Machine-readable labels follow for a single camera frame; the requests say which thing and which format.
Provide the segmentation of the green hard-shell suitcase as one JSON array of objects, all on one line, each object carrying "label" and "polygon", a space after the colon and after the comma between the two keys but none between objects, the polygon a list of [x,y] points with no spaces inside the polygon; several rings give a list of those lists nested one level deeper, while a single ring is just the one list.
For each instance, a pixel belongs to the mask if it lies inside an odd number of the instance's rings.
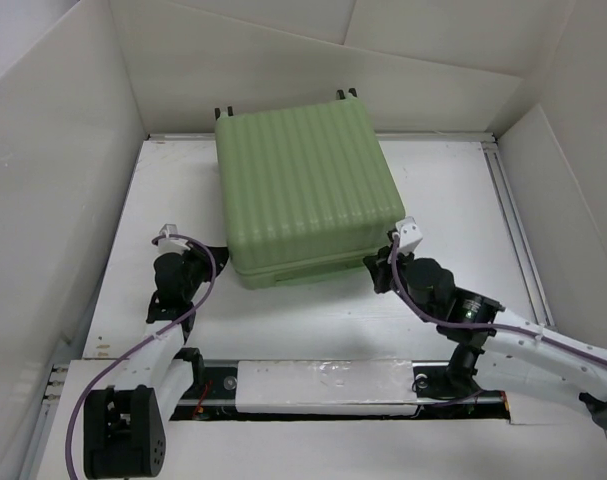
[{"label": "green hard-shell suitcase", "polygon": [[406,215],[355,89],[333,101],[215,111],[226,242],[247,289],[358,268]]}]

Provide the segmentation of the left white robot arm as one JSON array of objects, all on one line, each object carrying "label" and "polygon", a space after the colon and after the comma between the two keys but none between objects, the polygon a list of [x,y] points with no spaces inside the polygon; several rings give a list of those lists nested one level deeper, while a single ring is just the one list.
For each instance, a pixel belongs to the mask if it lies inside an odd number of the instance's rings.
[{"label": "left white robot arm", "polygon": [[111,366],[112,384],[83,400],[83,473],[89,479],[154,478],[164,465],[166,426],[182,396],[205,387],[204,359],[187,344],[196,311],[229,251],[180,235],[156,238],[151,295],[140,345]]}]

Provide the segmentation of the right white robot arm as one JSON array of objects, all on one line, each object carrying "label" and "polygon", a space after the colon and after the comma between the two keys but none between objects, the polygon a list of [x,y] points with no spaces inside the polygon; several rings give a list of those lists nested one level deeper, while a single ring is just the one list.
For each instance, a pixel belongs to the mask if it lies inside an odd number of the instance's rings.
[{"label": "right white robot arm", "polygon": [[538,325],[456,286],[432,258],[381,248],[364,258],[376,293],[395,293],[455,343],[445,382],[455,398],[500,390],[557,403],[607,431],[607,348]]}]

